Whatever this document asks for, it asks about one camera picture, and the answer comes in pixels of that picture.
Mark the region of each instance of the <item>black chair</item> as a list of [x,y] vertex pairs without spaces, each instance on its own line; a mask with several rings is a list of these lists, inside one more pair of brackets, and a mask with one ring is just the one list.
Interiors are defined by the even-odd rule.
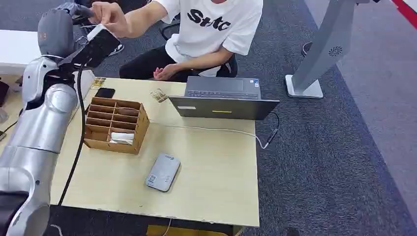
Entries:
[[[165,40],[168,40],[171,38],[171,36],[174,33],[179,32],[179,24],[180,19],[179,15],[176,16],[176,19],[172,21],[171,24],[162,23],[162,25],[159,27],[159,31],[161,32],[162,37]],[[198,76],[201,72],[205,70],[194,70],[194,75]],[[230,59],[223,65],[220,66],[219,71],[217,72],[217,77],[230,77],[234,78],[238,74],[238,62],[236,61],[235,54],[230,57]]]

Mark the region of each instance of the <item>laptop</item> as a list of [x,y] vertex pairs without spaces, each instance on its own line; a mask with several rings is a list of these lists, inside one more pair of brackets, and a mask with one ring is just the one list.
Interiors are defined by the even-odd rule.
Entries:
[[189,76],[186,97],[261,99],[258,79]]
[[258,79],[188,77],[185,96],[170,96],[182,117],[262,120],[278,100],[261,100]]

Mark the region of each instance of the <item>silver robotic arm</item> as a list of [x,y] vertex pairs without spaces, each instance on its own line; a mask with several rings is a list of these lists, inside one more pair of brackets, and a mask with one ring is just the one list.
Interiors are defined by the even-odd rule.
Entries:
[[48,225],[55,165],[77,105],[72,73],[98,66],[119,45],[99,26],[77,47],[73,24],[91,14],[88,8],[66,3],[39,22],[39,47],[48,56],[25,69],[23,112],[0,156],[1,236],[41,236]]

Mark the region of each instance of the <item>gray kiosk stand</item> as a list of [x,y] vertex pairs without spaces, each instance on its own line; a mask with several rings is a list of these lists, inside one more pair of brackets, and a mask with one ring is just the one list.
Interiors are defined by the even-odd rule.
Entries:
[[355,6],[369,2],[330,0],[322,25],[305,59],[294,75],[285,76],[290,97],[323,98],[318,78],[349,52]]

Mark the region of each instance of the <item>white cable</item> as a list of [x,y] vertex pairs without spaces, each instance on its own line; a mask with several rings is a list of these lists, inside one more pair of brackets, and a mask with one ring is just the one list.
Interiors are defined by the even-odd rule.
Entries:
[[168,223],[167,230],[165,231],[165,233],[162,236],[166,236],[167,235],[168,230],[169,230],[169,227],[171,226],[171,222],[172,222],[172,219],[170,219],[170,223]]
[[210,130],[210,131],[227,131],[227,132],[236,132],[236,133],[240,133],[240,134],[245,134],[245,135],[249,135],[249,136],[255,137],[256,140],[258,140],[259,145],[261,146],[262,149],[266,149],[268,147],[268,144],[265,144],[265,146],[263,146],[262,143],[261,143],[261,140],[255,134],[251,134],[251,133],[244,132],[244,131],[240,131],[240,130],[234,130],[234,129],[211,129],[211,128],[196,127],[196,126],[179,126],[179,125],[162,124],[162,123],[155,122],[154,120],[152,120],[152,121],[153,121],[153,123],[161,124],[161,125],[164,125],[166,127],[189,128],[189,129],[202,129],[202,130]]
[[54,228],[57,228],[58,229],[58,231],[60,232],[60,236],[63,236],[62,235],[62,230],[61,230],[61,227],[59,227],[58,225],[51,225],[52,227],[54,227]]
[[86,42],[85,43],[82,43],[82,44],[86,44],[88,42],[88,40],[89,40],[87,37],[81,36],[77,40],[75,40],[75,42],[78,43],[78,41],[80,41],[82,38],[86,39]]
[[80,28],[88,28],[88,27],[96,27],[97,25],[91,25],[91,26],[81,26]]
[[60,56],[48,55],[48,54],[46,54],[46,55],[41,55],[39,58],[41,58],[41,57],[53,57],[53,58],[64,59],[64,58],[62,58],[62,57],[60,57]]

